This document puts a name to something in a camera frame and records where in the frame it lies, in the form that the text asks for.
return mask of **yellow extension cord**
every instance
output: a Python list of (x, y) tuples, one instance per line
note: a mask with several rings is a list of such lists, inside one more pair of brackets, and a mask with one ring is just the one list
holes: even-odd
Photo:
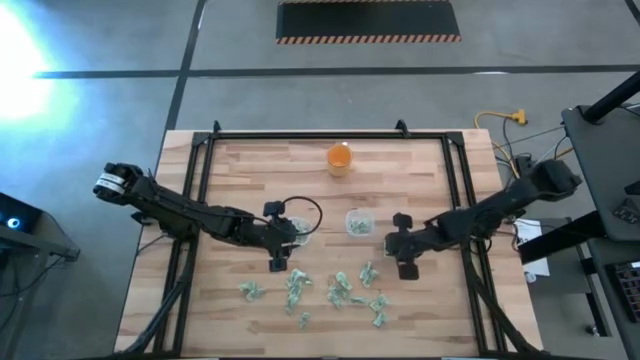
[[(493, 115), (493, 116), (497, 116), (497, 117), (501, 117), (501, 118), (507, 118), (507, 119), (515, 121), (516, 123), (518, 123), (518, 124), (520, 124), (522, 126), (527, 124), (527, 120), (526, 120), (525, 115), (524, 115), (524, 110), (522, 110), (522, 109), (519, 110), (516, 113), (513, 113), (513, 114), (505, 114), (505, 113), (499, 113), (499, 112), (494, 112), (494, 111), (482, 111), (482, 112), (479, 112), (476, 115), (476, 117), (473, 119), (473, 124), (476, 126), (476, 129), (480, 129), (480, 124), (478, 123), (478, 120), (483, 115)], [(502, 146), (497, 144), (495, 141), (491, 141), (491, 143), (493, 144), (493, 146), (496, 149), (500, 150), (502, 152), (502, 154), (504, 154), (504, 156), (507, 158), (507, 162), (509, 163), (509, 166), (511, 167), (511, 171), (513, 172), (513, 176), (515, 176), (516, 179), (519, 179), (520, 175), (518, 175), (518, 170), (516, 169), (516, 166), (513, 163), (513, 159), (511, 158), (509, 153), (507, 153), (502, 148)]]

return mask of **black cable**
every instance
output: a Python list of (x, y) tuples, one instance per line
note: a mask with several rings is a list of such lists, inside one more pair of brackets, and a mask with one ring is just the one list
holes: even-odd
[(149, 243), (145, 244), (143, 247), (141, 247), (140, 249), (138, 249), (138, 251), (136, 252), (136, 256), (140, 255), (140, 253), (142, 252), (142, 250), (144, 250), (144, 249), (148, 248), (149, 246), (151, 246), (151, 245), (155, 244), (158, 240), (163, 239), (163, 238), (165, 238), (165, 237), (167, 237), (167, 235), (166, 235), (166, 234), (162, 234), (162, 235), (158, 236), (157, 238), (155, 238), (155, 239), (151, 240), (151, 242), (149, 242)]
[(29, 285), (21, 288), (21, 289), (17, 289), (15, 292), (12, 293), (6, 293), (6, 294), (0, 294), (0, 298), (5, 298), (5, 297), (9, 297), (9, 296), (14, 296), (14, 295), (18, 295), (21, 294), (27, 290), (29, 290), (29, 288), (31, 288), (33, 285), (35, 285), (43, 276), (45, 276), (47, 274), (47, 272), (49, 270), (51, 270), (52, 267), (56, 266), (60, 260), (62, 260), (64, 258), (65, 255), (58, 255), (58, 258), (56, 259), (56, 261), (54, 261), (51, 265), (47, 266), (44, 270), (42, 270), (42, 272), (40, 274), (38, 274), (38, 276), (36, 276), (30, 283)]
[[(315, 200), (313, 200), (311, 198), (308, 198), (306, 196), (291, 196), (291, 197), (288, 197), (288, 198), (284, 199), (284, 201), (282, 201), (282, 205), (284, 206), (284, 204), (286, 204), (288, 201), (291, 201), (291, 200), (308, 201), (308, 202), (312, 203), (316, 207), (316, 209), (318, 209), (318, 213), (320, 214), (318, 216), (318, 222), (316, 223), (316, 226), (314, 226), (311, 230), (309, 230), (307, 232), (296, 233), (296, 236), (310, 235), (310, 234), (314, 233), (316, 230), (318, 230), (318, 228), (320, 227), (320, 223), (322, 223), (322, 216), (323, 216), (322, 207), (320, 207), (320, 204), (318, 204)], [(280, 232), (283, 232), (283, 233), (286, 234), (286, 231), (281, 230), (281, 229), (278, 229), (278, 230), (280, 230)]]
[(0, 325), (0, 334), (2, 334), (2, 332), (9, 325), (9, 322), (11, 322), (11, 319), (13, 318), (13, 315), (16, 312), (16, 308), (18, 307), (18, 301), (19, 301), (19, 298), (17, 296), (17, 291), (18, 289), (20, 289), (20, 284), (18, 281), (18, 266), (16, 265), (16, 261), (14, 259), (10, 259), (10, 261), (13, 264), (13, 289), (14, 289), (14, 292), (16, 292), (16, 299), (13, 302), (11, 311), (9, 311), (9, 315), (7, 315), (7, 318), (2, 322), (2, 325)]
[[(527, 136), (527, 137), (523, 137), (522, 139), (514, 140), (514, 141), (512, 141), (512, 142), (511, 142), (511, 145), (513, 145), (513, 144), (517, 144), (517, 143), (522, 142), (522, 141), (525, 141), (525, 140), (533, 139), (533, 138), (535, 138), (535, 137), (538, 137), (538, 136), (541, 136), (541, 135), (544, 135), (544, 134), (548, 134), (548, 133), (550, 133), (550, 132), (554, 132), (554, 131), (557, 131), (557, 130), (560, 130), (560, 129), (564, 129), (564, 125), (560, 125), (560, 126), (555, 127), (555, 128), (553, 128), (553, 129), (545, 130), (545, 131), (539, 132), (539, 133), (537, 133), (537, 134), (533, 134), (533, 135), (530, 135), (530, 136)], [(494, 146), (494, 147), (493, 147), (493, 150), (495, 150), (495, 149), (497, 149), (497, 148), (499, 148), (499, 147), (504, 147), (504, 146), (506, 146), (506, 145), (507, 145), (507, 144), (502, 144), (502, 145)]]
[(631, 110), (631, 109), (629, 109), (629, 108), (626, 108), (626, 107), (620, 106), (620, 109), (627, 110), (628, 112), (632, 113), (632, 114), (633, 114), (633, 115), (635, 115), (635, 116), (640, 116), (640, 113), (637, 113), (637, 112), (635, 112), (635, 111), (633, 111), (633, 110)]
[(556, 144), (556, 148), (555, 148), (555, 150), (553, 150), (553, 159), (554, 160), (558, 159), (558, 148), (560, 147), (560, 144), (562, 144), (562, 142), (566, 138), (567, 138), (567, 135), (565, 135), (562, 139), (560, 139), (560, 141), (558, 141), (558, 143)]
[(513, 156), (511, 141), (509, 141), (509, 137), (507, 136), (507, 121), (509, 121), (508, 118), (504, 118), (504, 121), (502, 121), (502, 136), (504, 136), (504, 141), (507, 142), (507, 147), (509, 148), (509, 156), (511, 156), (512, 161), (516, 161), (516, 157)]

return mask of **clear plastic cup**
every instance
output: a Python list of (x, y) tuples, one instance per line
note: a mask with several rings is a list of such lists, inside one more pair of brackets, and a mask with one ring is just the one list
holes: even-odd
[[(312, 225), (306, 219), (303, 219), (297, 216), (292, 216), (289, 218), (289, 220), (291, 220), (291, 222), (293, 223), (293, 226), (296, 227), (296, 232), (307, 232), (311, 230)], [(304, 246), (309, 242), (309, 240), (311, 240), (311, 234), (296, 236), (296, 240), (293, 243), (300, 246)]]
[(375, 231), (375, 219), (371, 212), (355, 209), (347, 213), (345, 226), (350, 236), (365, 237), (373, 234)]

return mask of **electronic device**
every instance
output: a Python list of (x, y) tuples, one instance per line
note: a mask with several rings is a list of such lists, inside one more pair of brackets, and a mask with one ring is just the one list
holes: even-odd
[(0, 193), (0, 226), (32, 234), (41, 215), (42, 210)]
[(629, 320), (640, 322), (640, 259), (609, 264), (605, 270), (611, 279)]

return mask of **floor mat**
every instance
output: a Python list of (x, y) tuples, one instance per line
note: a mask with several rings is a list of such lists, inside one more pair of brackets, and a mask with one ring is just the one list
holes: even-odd
[(447, 0), (285, 0), (276, 42), (294, 44), (459, 42)]

